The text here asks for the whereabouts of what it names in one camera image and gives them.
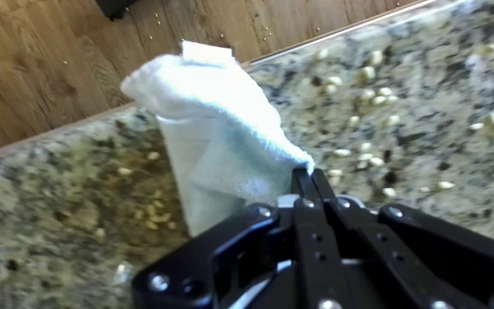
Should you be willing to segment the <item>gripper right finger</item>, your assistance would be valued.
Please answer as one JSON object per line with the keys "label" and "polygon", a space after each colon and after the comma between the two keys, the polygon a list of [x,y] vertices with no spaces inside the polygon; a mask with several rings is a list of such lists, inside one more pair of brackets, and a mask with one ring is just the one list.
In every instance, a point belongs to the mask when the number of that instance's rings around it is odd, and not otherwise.
{"label": "gripper right finger", "polygon": [[356,309],[494,309],[494,239],[397,202],[370,211],[313,181]]}

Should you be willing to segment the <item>black object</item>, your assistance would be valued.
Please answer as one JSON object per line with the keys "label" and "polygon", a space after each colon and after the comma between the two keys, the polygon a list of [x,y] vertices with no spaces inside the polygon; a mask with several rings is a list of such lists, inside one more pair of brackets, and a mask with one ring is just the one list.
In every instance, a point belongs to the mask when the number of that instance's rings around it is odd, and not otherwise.
{"label": "black object", "polygon": [[109,20],[122,19],[131,4],[139,0],[95,0],[102,14]]}

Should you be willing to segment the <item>heap of pale kernels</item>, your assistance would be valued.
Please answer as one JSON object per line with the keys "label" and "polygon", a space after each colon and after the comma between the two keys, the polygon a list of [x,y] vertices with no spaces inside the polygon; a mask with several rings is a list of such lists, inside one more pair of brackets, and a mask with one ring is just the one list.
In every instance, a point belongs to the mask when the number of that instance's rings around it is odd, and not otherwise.
{"label": "heap of pale kernels", "polygon": [[168,210],[163,202],[163,191],[159,189],[145,198],[133,214],[136,220],[142,221],[147,228],[152,230],[158,230],[160,227],[175,230],[178,227],[173,212]]}

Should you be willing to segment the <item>white towel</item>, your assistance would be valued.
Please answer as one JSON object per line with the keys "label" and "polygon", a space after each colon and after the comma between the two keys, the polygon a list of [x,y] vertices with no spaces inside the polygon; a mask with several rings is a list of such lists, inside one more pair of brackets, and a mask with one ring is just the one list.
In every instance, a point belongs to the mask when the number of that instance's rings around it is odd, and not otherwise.
{"label": "white towel", "polygon": [[122,92],[157,118],[190,236],[246,205],[274,205],[313,158],[286,137],[280,114],[230,48],[183,41],[129,74]]}

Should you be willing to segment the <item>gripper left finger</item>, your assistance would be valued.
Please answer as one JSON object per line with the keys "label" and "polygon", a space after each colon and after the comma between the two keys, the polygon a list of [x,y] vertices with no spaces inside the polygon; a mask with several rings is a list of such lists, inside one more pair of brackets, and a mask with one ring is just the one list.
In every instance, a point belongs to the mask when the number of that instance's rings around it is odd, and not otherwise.
{"label": "gripper left finger", "polygon": [[322,170],[292,173],[283,207],[254,204],[137,273],[134,309],[354,309]]}

